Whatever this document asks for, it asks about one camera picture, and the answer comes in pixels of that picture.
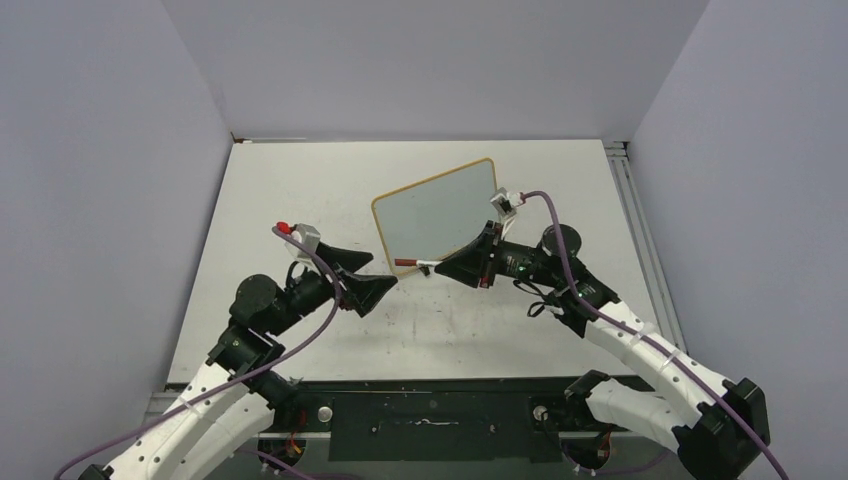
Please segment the yellow framed whiteboard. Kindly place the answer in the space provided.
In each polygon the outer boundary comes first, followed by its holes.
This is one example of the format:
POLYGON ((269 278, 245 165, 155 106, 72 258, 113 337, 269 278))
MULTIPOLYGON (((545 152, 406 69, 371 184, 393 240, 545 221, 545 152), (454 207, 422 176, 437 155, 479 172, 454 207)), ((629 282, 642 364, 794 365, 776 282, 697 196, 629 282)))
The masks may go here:
POLYGON ((374 198, 371 211, 390 271, 415 270, 398 260, 441 260, 468 244, 498 214, 490 204, 498 182, 483 158, 374 198))

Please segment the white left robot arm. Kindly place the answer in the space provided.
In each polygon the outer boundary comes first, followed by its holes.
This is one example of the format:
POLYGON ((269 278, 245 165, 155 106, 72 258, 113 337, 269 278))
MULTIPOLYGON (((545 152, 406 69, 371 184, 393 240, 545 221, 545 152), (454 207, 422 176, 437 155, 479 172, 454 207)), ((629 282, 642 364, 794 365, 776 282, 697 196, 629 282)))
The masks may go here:
POLYGON ((236 289, 227 328, 193 379, 155 420, 128 435, 129 446, 104 465, 91 464, 83 479, 202 479, 253 435, 290 428, 298 416, 299 387, 274 372, 291 351, 276 338, 324 304, 370 313, 397 284, 394 275, 360 274, 370 253, 328 246, 290 247, 304 270, 279 285, 254 274, 236 289))

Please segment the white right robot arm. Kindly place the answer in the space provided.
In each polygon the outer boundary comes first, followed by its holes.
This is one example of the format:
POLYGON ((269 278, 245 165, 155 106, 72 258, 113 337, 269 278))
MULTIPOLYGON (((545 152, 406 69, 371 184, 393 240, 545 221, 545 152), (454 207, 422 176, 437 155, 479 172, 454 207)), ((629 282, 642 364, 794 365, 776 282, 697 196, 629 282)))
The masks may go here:
POLYGON ((674 453, 696 479, 736 479, 771 443, 764 392, 694 360, 639 318, 578 259, 581 237, 549 226, 535 246, 505 240, 489 221, 435 273, 471 288, 499 277, 537 296, 529 317, 551 313, 579 338, 606 351, 650 387, 637 391, 592 370, 569 386, 565 411, 579 428, 621 427, 674 453))

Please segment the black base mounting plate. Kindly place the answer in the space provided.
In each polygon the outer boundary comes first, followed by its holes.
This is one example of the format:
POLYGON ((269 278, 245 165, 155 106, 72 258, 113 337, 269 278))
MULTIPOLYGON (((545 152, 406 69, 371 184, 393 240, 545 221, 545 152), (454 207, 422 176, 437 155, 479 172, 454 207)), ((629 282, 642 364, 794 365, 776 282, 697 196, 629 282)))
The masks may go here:
POLYGON ((255 445, 304 466, 319 446, 330 462, 552 462, 608 449, 677 453, 567 398, 573 376, 443 380, 305 380, 255 445))

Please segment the aluminium rail right side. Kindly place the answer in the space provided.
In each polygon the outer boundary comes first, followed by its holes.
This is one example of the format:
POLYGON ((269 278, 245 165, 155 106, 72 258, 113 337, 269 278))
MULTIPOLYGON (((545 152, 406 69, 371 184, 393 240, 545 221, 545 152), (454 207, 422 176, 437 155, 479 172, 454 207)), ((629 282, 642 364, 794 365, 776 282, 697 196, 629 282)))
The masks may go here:
POLYGON ((624 141, 603 144, 624 216, 635 244, 656 322, 663 336, 678 349, 687 353, 688 348, 677 311, 634 180, 627 147, 628 143, 624 141))

